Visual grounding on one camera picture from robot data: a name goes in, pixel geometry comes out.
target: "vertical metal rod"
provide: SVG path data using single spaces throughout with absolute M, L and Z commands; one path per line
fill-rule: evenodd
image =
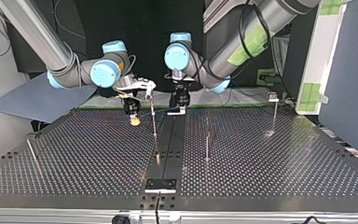
M 36 155 L 34 154 L 34 148 L 32 147 L 31 141 L 27 139 L 28 148 L 31 150 L 32 159 L 37 160 Z
M 158 151 L 156 112 L 154 110 L 154 102 L 153 102 L 153 100 L 150 100 L 150 110 L 151 110 L 151 113 L 152 113 L 152 120 L 153 120 L 153 136 L 154 136 L 154 140 L 155 140 L 155 150 Z
M 209 137 L 211 136 L 211 128 L 210 128 L 210 123 L 209 123 L 209 119 L 206 118 L 206 161 L 209 160 Z
M 278 113 L 278 103 L 279 103 L 279 102 L 276 102 L 276 103 L 275 103 L 274 120 L 277 118 L 277 113 Z

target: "optical breadboard table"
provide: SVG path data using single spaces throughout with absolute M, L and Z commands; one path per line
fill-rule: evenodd
M 0 159 L 0 208 L 358 213 L 358 160 L 273 107 L 74 110 Z M 145 193 L 149 180 L 175 192 Z

